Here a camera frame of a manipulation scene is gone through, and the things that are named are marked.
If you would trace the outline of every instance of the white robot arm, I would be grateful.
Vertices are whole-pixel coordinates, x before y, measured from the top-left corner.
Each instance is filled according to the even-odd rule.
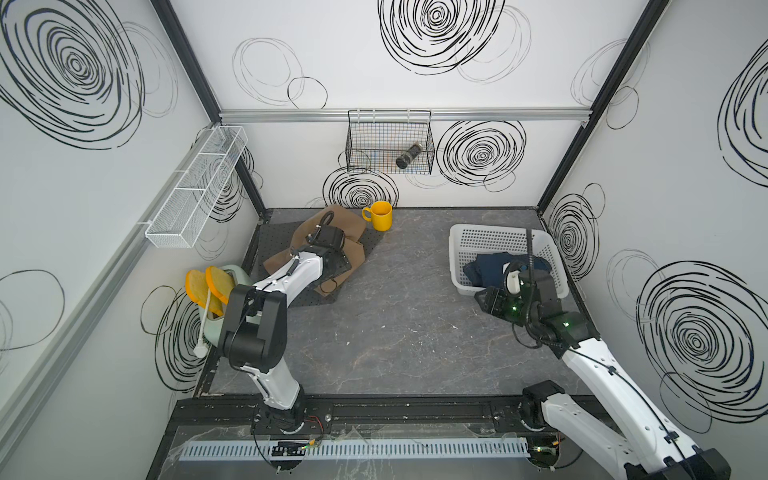
[[[343,232],[329,223],[324,217],[308,238],[309,245],[293,252],[291,260],[269,278],[235,287],[219,337],[222,356],[253,379],[271,420],[285,433],[300,429],[304,416],[303,390],[283,359],[286,309],[306,287],[349,269]],[[509,290],[496,289],[493,295],[478,298],[481,308],[513,321],[502,315],[505,306],[524,301],[531,313],[525,319],[528,333],[584,380],[623,435],[585,412],[552,381],[523,390],[523,424],[533,430],[549,425],[563,432],[617,480],[728,479],[725,459],[715,449],[698,448],[652,403],[599,339],[594,324],[580,313],[562,311],[548,273],[529,271],[534,272],[533,278],[527,277],[533,288],[527,287],[530,296],[525,301],[520,297],[525,290],[515,289],[509,296]],[[525,275],[518,277],[526,280]],[[253,315],[261,317],[259,326],[244,321]]]
[[[266,405],[266,413],[285,433],[298,431],[304,420],[304,394],[283,359],[288,340],[287,309],[308,286],[321,284],[350,268],[344,255],[344,232],[330,226],[333,212],[323,216],[307,245],[268,278],[238,285],[230,293],[218,349],[232,368],[247,373]],[[248,323],[258,316],[259,324]]]

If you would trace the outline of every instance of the wall-mounted shelf basket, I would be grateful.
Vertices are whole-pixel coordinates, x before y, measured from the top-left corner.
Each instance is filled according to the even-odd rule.
[[[242,127],[218,126],[151,221],[146,237],[159,248],[192,248],[248,141]]]
[[[429,110],[350,110],[346,135],[348,172],[377,170],[385,174],[424,174],[432,172],[435,142],[432,140]],[[407,168],[397,166],[397,158],[414,144],[421,153]]]

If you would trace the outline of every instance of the black cylinder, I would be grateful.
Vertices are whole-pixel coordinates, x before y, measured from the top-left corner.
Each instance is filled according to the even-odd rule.
[[[395,163],[400,169],[405,170],[411,164],[413,159],[422,153],[422,150],[422,145],[419,142],[416,142],[408,149],[408,151],[397,157]]]

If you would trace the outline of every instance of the laundry basket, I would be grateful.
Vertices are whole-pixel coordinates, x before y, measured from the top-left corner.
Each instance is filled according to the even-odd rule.
[[[568,280],[554,240],[543,230],[532,230],[531,236],[533,254],[552,265],[551,275],[558,291],[558,298],[565,298],[568,296]],[[463,270],[464,265],[475,261],[478,253],[509,252],[519,255],[528,252],[525,228],[459,223],[451,227],[448,242],[451,281],[462,295],[475,295],[475,292],[483,290],[481,286],[472,286]]]

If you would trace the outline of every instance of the gray floor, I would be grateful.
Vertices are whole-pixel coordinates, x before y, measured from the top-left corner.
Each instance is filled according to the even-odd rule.
[[[279,209],[271,222],[315,212]],[[533,210],[396,209],[392,229],[335,303],[289,310],[285,358],[307,393],[519,394],[546,379],[571,394],[590,393],[549,349],[517,344],[509,323],[458,294],[448,255],[456,223],[542,228]],[[564,307],[577,308],[570,296]],[[210,388],[256,391],[226,362]]]

